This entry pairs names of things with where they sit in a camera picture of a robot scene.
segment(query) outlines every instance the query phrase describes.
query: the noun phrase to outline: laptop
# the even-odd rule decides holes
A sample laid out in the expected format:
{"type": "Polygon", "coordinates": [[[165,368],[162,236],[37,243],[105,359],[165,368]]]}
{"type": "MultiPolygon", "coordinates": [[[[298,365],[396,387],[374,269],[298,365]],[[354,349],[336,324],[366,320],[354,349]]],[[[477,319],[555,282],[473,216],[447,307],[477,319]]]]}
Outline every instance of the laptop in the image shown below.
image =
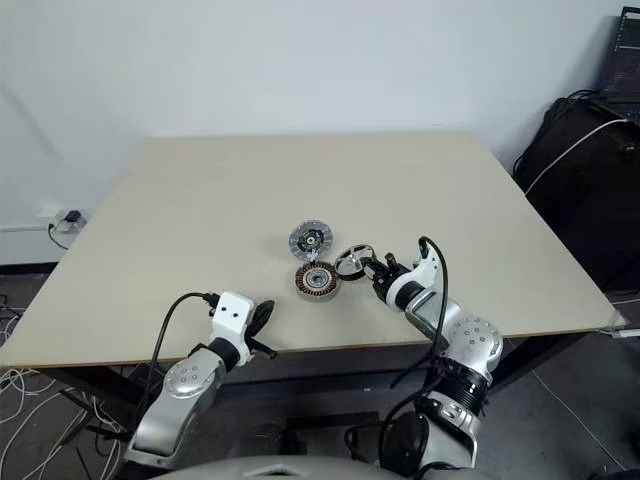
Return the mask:
{"type": "Polygon", "coordinates": [[[640,124],[640,8],[624,7],[592,102],[640,124]]]}

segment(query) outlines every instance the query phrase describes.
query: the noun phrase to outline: table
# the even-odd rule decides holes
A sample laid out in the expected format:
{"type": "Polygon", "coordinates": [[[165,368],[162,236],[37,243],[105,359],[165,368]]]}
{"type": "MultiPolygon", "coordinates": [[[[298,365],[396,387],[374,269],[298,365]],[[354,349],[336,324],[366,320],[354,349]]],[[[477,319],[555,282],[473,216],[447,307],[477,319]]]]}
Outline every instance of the table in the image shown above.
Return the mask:
{"type": "MultiPolygon", "coordinates": [[[[301,262],[287,239],[307,219],[333,229],[330,261],[369,243],[410,265],[418,237],[430,236],[446,257],[450,296],[506,336],[591,331],[616,317],[468,134],[157,139],[52,273],[0,349],[0,364],[94,366],[65,372],[84,371],[94,386],[106,375],[99,381],[107,384],[115,379],[95,366],[148,360],[167,308],[187,291],[276,300],[259,340],[284,352],[424,341],[366,280],[342,285],[328,303],[296,295],[301,262]]],[[[209,328],[206,306],[185,302],[161,358],[185,356],[209,328]]],[[[530,340],[497,377],[529,368],[563,339],[530,340]]]]}

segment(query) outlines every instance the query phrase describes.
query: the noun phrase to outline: wall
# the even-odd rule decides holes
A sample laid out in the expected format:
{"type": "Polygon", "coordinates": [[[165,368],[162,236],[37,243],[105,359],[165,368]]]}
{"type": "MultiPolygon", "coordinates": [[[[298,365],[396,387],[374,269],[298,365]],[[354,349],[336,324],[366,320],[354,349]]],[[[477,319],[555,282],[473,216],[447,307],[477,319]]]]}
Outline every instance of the wall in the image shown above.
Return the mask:
{"type": "Polygon", "coordinates": [[[0,0],[0,264],[145,136],[466,129],[509,166],[640,0],[0,0]]]}

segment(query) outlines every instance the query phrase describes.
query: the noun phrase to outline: floor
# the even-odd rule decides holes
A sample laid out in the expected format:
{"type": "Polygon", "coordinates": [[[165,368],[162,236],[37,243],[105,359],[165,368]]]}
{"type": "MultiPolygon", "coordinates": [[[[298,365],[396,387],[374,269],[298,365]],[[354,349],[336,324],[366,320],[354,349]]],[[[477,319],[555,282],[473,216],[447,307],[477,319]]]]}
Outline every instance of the floor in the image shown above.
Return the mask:
{"type": "MultiPolygon", "coordinates": [[[[0,277],[0,293],[9,304],[26,307],[46,277],[0,277]]],[[[640,327],[640,302],[619,306],[623,314],[640,327]]],[[[7,323],[6,312],[0,312],[0,332],[7,323]]],[[[379,351],[369,349],[351,352],[313,352],[282,356],[268,362],[256,360],[238,378],[257,378],[278,371],[295,375],[314,365],[336,371],[349,364],[352,369],[382,362],[385,366],[404,365],[413,360],[418,347],[379,351]]],[[[603,334],[591,334],[557,355],[537,370],[537,374],[584,422],[598,440],[627,469],[640,468],[640,456],[634,450],[633,434],[640,433],[640,339],[614,340],[603,334]]],[[[48,384],[42,375],[27,380],[29,390],[48,384]]],[[[37,396],[25,398],[21,415],[0,424],[0,449],[23,423],[29,412],[42,400],[64,385],[56,384],[37,396]]],[[[186,443],[185,464],[225,458],[233,450],[234,441],[252,426],[288,418],[379,411],[384,414],[410,389],[351,391],[298,396],[296,398],[254,398],[223,402],[203,415],[194,426],[186,443]]],[[[586,479],[594,471],[615,472],[618,467],[607,457],[578,421],[546,390],[533,374],[489,397],[487,417],[480,432],[477,468],[500,480],[586,479]]],[[[10,416],[19,406],[20,395],[12,388],[0,396],[0,418],[10,416]]],[[[44,405],[12,442],[4,459],[0,478],[21,479],[48,455],[65,426],[79,411],[64,398],[57,397],[44,405]]],[[[346,456],[342,428],[302,432],[308,452],[346,456]]],[[[364,439],[363,449],[371,447],[373,438],[364,439]]],[[[110,442],[100,441],[103,453],[109,453],[110,442]]],[[[94,435],[82,432],[65,446],[47,465],[42,478],[101,478],[106,458],[94,448],[94,435]],[[86,464],[86,470],[78,455],[86,464]]]]}

